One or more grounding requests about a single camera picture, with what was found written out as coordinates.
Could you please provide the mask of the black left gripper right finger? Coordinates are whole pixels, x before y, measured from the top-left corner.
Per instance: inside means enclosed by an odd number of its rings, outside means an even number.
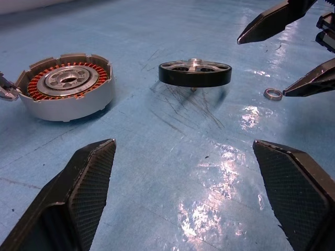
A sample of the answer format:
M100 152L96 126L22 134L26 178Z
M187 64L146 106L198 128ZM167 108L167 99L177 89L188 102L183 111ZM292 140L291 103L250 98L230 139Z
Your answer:
M293 250L334 250L334 180L301 150L255 140L253 151Z

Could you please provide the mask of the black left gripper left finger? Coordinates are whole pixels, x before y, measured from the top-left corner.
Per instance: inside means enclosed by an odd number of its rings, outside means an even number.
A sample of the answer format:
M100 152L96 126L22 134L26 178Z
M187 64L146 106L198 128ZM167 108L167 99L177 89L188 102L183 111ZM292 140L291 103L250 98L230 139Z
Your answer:
M106 206L116 141L77 150L37 194L1 250L89 250Z

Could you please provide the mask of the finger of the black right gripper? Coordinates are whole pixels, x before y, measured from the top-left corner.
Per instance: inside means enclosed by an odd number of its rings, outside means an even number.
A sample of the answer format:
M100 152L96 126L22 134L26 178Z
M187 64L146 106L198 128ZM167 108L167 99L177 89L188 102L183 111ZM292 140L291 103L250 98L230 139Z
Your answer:
M265 41L305 16L315 1L287 0L260 13L237 38L237 44Z
M318 65L283 90L286 97L307 97L334 90L334 59Z

